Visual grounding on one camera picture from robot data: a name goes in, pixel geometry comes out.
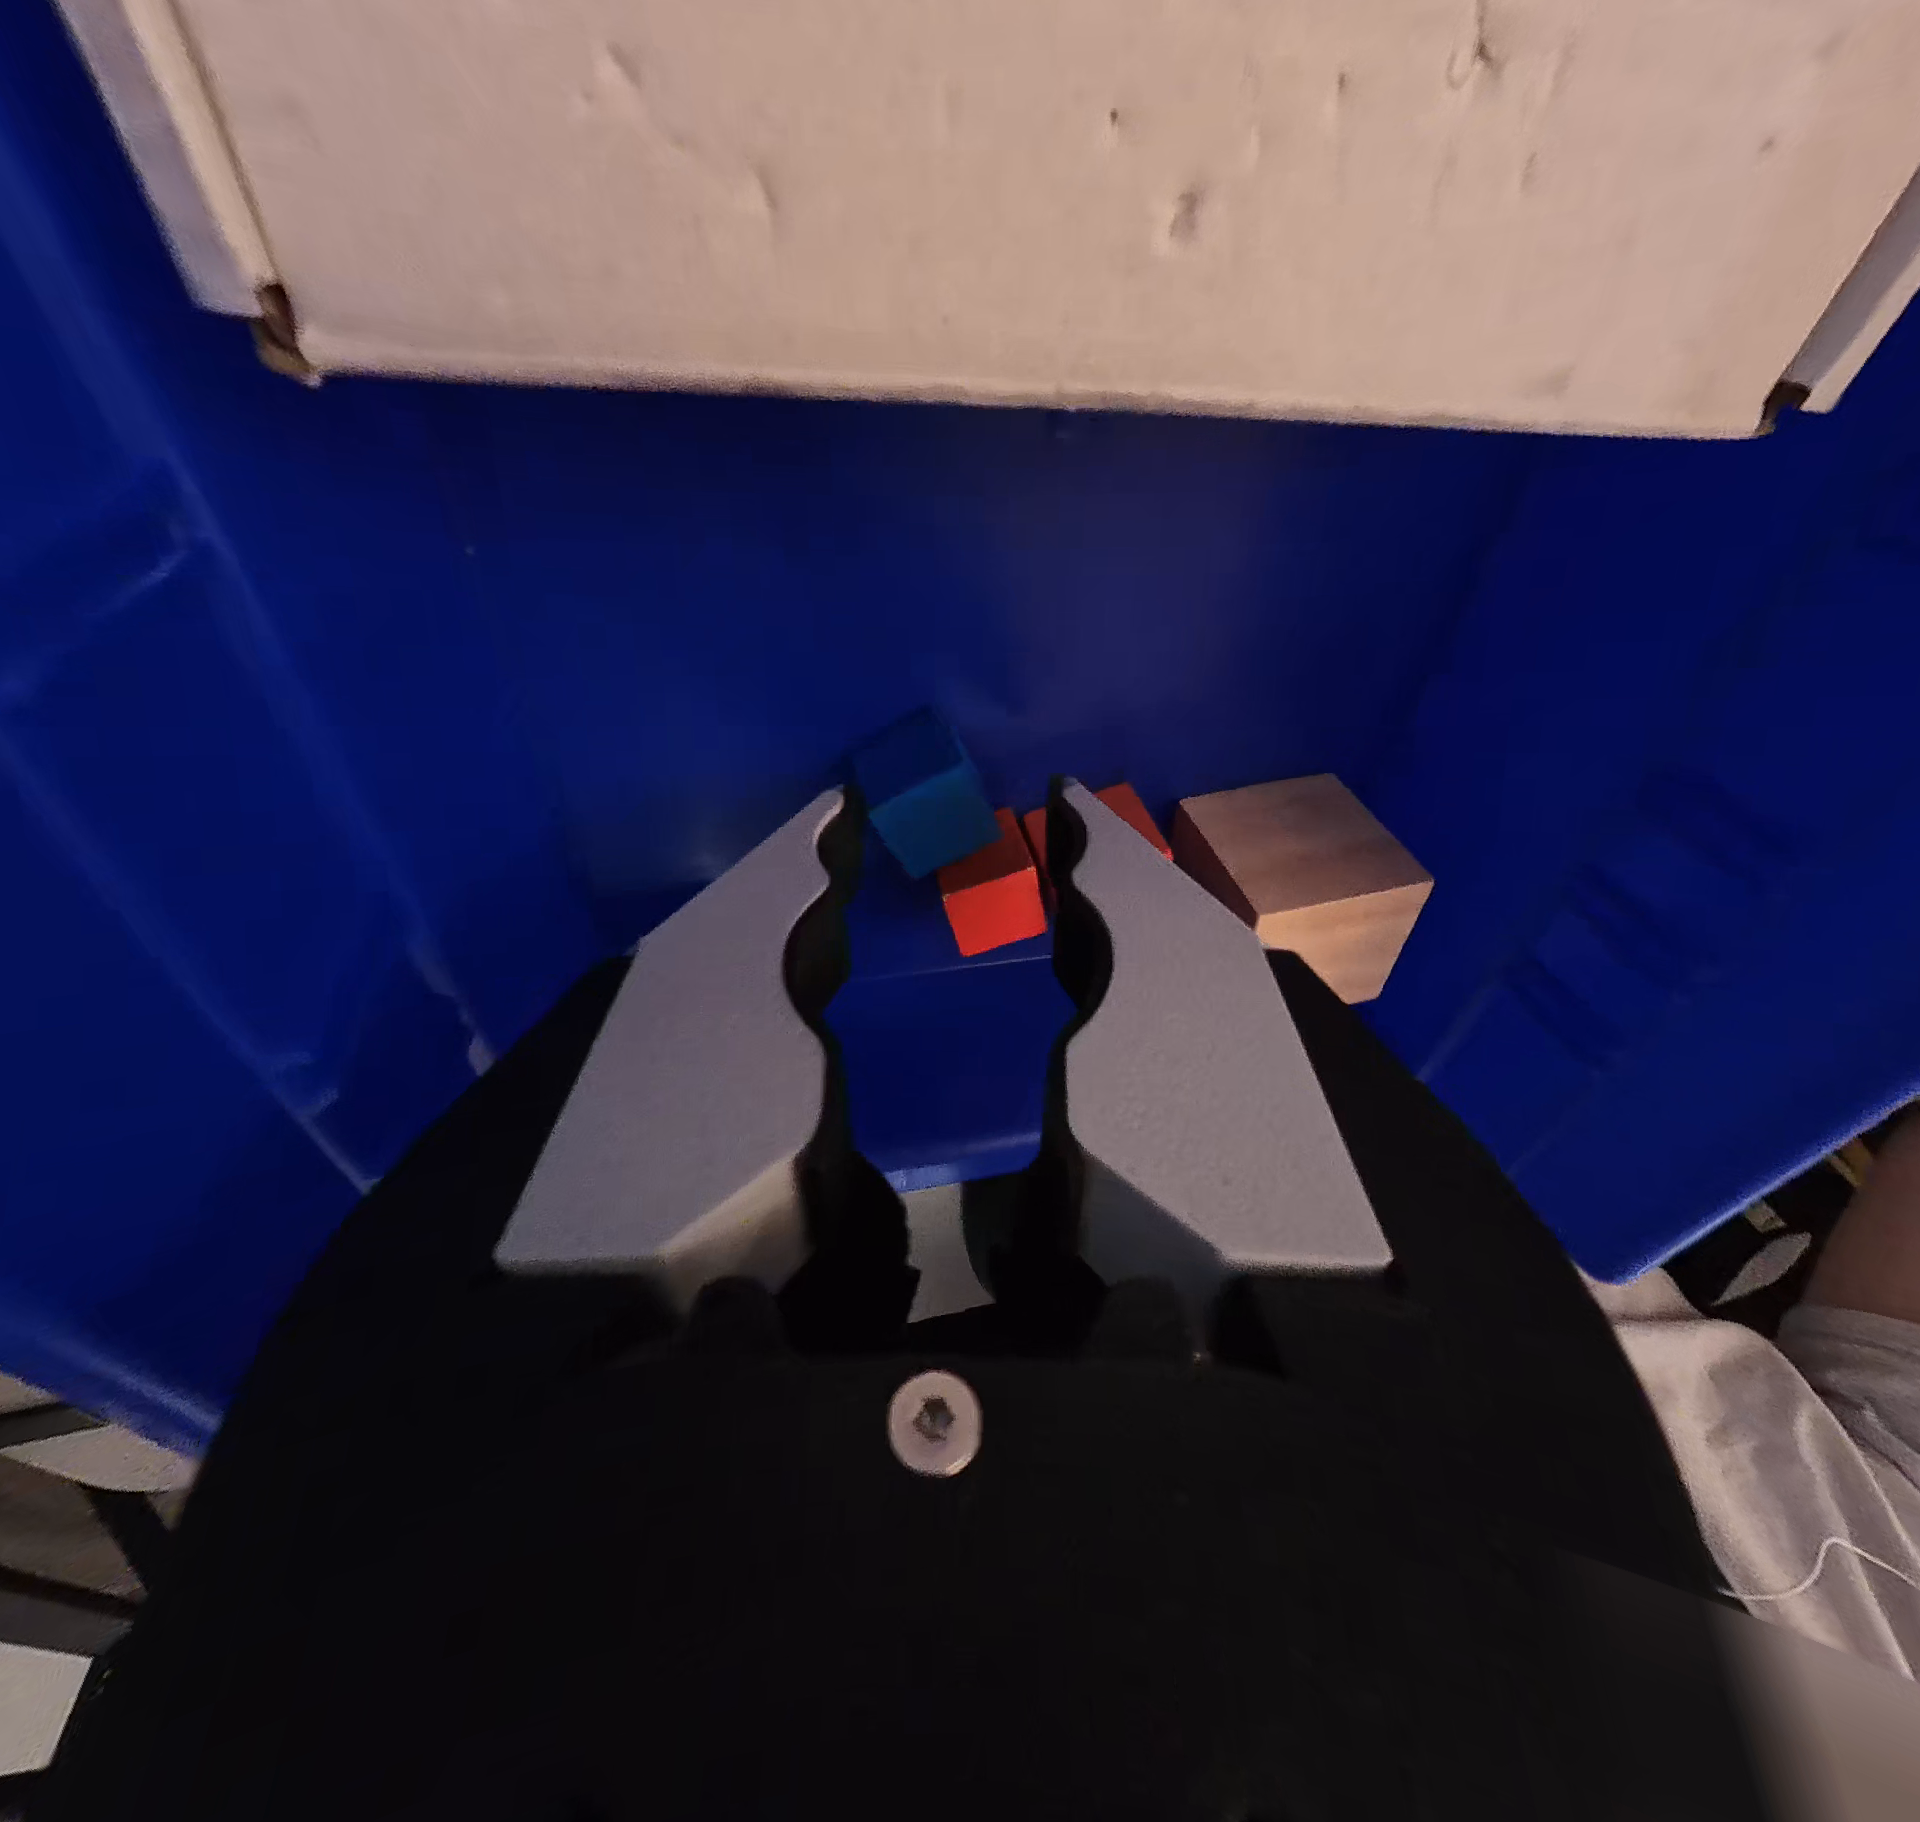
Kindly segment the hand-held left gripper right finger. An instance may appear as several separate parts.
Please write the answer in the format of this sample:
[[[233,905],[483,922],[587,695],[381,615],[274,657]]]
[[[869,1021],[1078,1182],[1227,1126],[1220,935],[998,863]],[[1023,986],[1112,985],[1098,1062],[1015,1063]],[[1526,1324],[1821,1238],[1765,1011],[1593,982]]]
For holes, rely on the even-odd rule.
[[[1071,1017],[1037,1156],[982,1185],[997,1303],[1089,1314],[1157,1283],[1211,1314],[1243,1281],[1382,1279],[1386,1236],[1254,930],[1075,779],[1046,834]]]

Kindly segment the small red cube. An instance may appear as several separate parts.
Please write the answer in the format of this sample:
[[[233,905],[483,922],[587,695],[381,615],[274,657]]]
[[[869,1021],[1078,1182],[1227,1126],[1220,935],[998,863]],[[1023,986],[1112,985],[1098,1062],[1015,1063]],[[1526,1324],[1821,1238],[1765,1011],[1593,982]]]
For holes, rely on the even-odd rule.
[[[994,822],[992,842],[935,872],[952,942],[964,960],[1037,942],[1047,930],[1043,876],[1024,828],[1004,806]]]
[[[1111,808],[1117,817],[1121,817],[1131,830],[1141,834],[1156,852],[1160,852],[1167,863],[1172,863],[1172,850],[1161,828],[1151,817],[1146,804],[1141,801],[1141,793],[1131,783],[1115,783],[1094,792],[1094,801]],[[1033,864],[1037,871],[1039,894],[1043,902],[1043,913],[1051,917],[1057,908],[1051,864],[1047,864],[1047,810],[1046,806],[1036,806],[1019,817],[1019,830],[1026,840],[1026,847],[1033,855]]]

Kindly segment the small blue cube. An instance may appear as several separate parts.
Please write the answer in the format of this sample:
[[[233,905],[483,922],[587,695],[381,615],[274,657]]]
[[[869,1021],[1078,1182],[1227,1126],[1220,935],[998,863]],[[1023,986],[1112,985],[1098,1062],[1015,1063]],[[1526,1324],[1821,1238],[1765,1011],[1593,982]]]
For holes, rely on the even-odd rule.
[[[1000,837],[973,757],[928,707],[861,745],[850,779],[880,846],[909,879],[935,878]]]

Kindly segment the white cardboard box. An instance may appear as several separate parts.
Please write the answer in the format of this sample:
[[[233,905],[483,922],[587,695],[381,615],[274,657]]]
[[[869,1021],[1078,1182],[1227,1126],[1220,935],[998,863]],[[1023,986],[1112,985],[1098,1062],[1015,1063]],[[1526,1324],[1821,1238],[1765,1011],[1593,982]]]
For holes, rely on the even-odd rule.
[[[1916,288],[1916,0],[53,0],[295,373],[1745,438]]]

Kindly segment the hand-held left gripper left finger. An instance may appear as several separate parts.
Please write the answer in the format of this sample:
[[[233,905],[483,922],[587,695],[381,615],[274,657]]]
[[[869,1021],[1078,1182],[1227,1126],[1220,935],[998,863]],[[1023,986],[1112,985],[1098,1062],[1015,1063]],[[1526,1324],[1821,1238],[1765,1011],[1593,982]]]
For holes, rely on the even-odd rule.
[[[632,1279],[677,1310],[805,1269],[912,1297],[906,1213],[854,1148],[827,1021],[863,840],[857,789],[829,788],[636,943],[497,1267]]]

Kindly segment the blue plastic bin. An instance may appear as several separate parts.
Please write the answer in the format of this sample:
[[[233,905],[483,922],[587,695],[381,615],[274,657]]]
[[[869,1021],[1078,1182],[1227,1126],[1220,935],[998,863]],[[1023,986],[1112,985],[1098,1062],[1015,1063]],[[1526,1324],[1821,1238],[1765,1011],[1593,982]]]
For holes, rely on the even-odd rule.
[[[168,1448],[589,968],[919,705],[1332,772],[1364,1018],[1629,1279],[1916,1096],[1916,310],[1736,445],[302,388],[4,0],[4,1374]]]

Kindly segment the person's white clothing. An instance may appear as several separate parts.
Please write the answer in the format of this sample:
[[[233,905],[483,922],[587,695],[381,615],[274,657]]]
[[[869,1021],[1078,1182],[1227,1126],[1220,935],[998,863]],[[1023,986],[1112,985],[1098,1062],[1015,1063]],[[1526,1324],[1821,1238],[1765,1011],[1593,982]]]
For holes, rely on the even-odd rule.
[[[1636,1369],[1733,1601],[1918,1677],[1918,1330],[1792,1310],[1775,1341],[1664,1272],[1586,1283]]]

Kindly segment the brown wooden cube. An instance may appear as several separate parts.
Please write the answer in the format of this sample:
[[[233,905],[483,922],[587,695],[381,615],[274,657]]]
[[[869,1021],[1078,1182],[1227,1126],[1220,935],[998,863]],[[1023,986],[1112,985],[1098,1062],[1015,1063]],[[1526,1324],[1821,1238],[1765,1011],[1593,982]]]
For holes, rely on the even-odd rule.
[[[1332,774],[1196,795],[1172,810],[1174,861],[1341,1002],[1382,996],[1432,872]]]

